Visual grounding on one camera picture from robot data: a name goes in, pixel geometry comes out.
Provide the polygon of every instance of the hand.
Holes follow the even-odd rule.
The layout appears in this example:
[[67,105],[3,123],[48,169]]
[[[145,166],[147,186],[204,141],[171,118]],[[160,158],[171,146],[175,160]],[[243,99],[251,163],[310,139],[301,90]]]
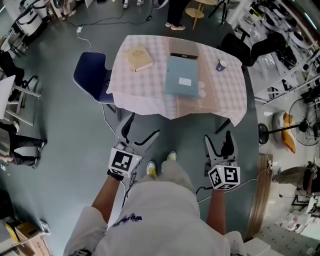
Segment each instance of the hand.
[[3,159],[3,161],[5,161],[5,162],[11,162],[13,159],[14,159],[14,158],[13,158],[12,156],[8,156],[8,157],[5,157],[5,158]]

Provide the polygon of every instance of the power outlet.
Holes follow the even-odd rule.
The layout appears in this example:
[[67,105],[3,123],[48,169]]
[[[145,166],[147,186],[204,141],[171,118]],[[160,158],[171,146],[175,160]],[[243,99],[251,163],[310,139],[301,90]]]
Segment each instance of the power outlet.
[[82,28],[83,28],[82,25],[81,25],[81,26],[78,26],[78,29],[76,30],[76,32],[79,34],[79,33],[81,32]]

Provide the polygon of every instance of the floor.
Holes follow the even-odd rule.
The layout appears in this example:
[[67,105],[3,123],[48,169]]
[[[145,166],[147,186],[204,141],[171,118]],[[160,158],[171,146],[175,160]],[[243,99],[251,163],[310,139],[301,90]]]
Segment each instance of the floor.
[[[273,103],[261,106],[256,104],[256,112],[259,123],[268,126],[269,131],[272,130],[272,114],[277,111],[286,111],[289,113],[291,105],[294,101],[300,99],[300,94],[292,92],[287,94]],[[273,172],[277,173],[279,168],[285,170],[295,166],[304,166],[308,161],[313,161],[314,156],[319,158],[319,150],[315,146],[303,146],[295,140],[296,152],[293,154],[279,143],[277,143],[271,135],[269,141],[259,147],[262,154],[273,154]],[[264,215],[262,226],[276,223],[282,216],[286,215],[292,208],[291,204],[294,200],[296,187],[291,184],[271,183],[270,194],[268,198],[267,208]]]
[[[147,3],[141,7],[131,1],[129,4],[121,20],[106,22],[143,22],[150,13],[151,7]],[[90,23],[105,17],[119,17],[121,13],[120,1],[108,1],[101,5],[94,2],[89,9],[79,6],[71,20],[74,24]],[[128,34],[180,37],[217,47],[231,29],[225,24],[220,26],[219,13],[211,19],[200,20],[195,30],[192,30],[191,18],[184,15],[182,23],[187,26],[185,31],[166,28],[166,17],[167,7],[153,10],[152,19],[145,24],[85,26],[80,36],[90,39],[92,51],[107,54],[105,66],[111,69],[117,51]],[[82,208],[91,205],[103,185],[115,140],[104,122],[101,106],[73,82],[72,74],[79,56],[89,49],[88,42],[77,38],[76,30],[67,22],[50,23],[42,35],[30,44],[26,57],[17,60],[17,66],[25,69],[26,77],[39,76],[36,90],[41,93],[39,100],[27,98],[23,116],[34,120],[34,127],[21,124],[19,134],[47,139],[48,145],[42,152],[37,169],[9,166],[6,172],[1,171],[3,186],[9,191],[19,216],[35,223],[38,219],[48,222],[51,236],[47,241],[53,255],[62,255]],[[241,182],[256,177],[258,159],[258,122],[248,74],[245,74],[245,80],[247,114],[236,128],[232,125],[228,127],[239,149],[237,162],[241,166]],[[116,115],[107,108],[106,118],[112,127],[117,126]],[[213,114],[188,115],[171,121],[159,115],[136,115],[129,134],[132,140],[143,141],[160,129],[159,138],[137,170],[138,179],[145,175],[150,159],[160,166],[168,152],[176,150],[178,161],[190,175],[194,187],[209,186],[209,179],[204,177],[206,155],[203,138],[208,134],[217,148],[222,146],[225,133],[214,135],[214,132],[224,120]],[[237,230],[245,235],[255,187],[253,181],[226,195],[229,231]],[[201,191],[197,197],[200,200],[210,194],[209,191]],[[118,217],[123,196],[124,189],[120,187],[110,223]],[[206,200],[199,205],[204,220],[209,202]]]

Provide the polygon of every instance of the wooden stool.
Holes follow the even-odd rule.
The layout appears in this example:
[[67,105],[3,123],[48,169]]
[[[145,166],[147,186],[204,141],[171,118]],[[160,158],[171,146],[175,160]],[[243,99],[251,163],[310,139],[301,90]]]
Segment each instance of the wooden stool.
[[195,1],[199,2],[198,9],[195,9],[195,8],[186,8],[185,9],[186,14],[188,14],[189,16],[194,18],[194,23],[193,23],[193,27],[192,27],[193,30],[195,29],[197,20],[202,19],[205,16],[203,13],[205,5],[208,5],[208,6],[217,5],[216,0],[195,0]]

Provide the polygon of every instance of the small cup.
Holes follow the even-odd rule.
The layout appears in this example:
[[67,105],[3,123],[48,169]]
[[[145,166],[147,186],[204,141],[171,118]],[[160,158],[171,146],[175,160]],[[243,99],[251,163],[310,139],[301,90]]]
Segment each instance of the small cup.
[[223,71],[227,67],[227,63],[224,60],[219,60],[218,65],[216,66],[216,70]]

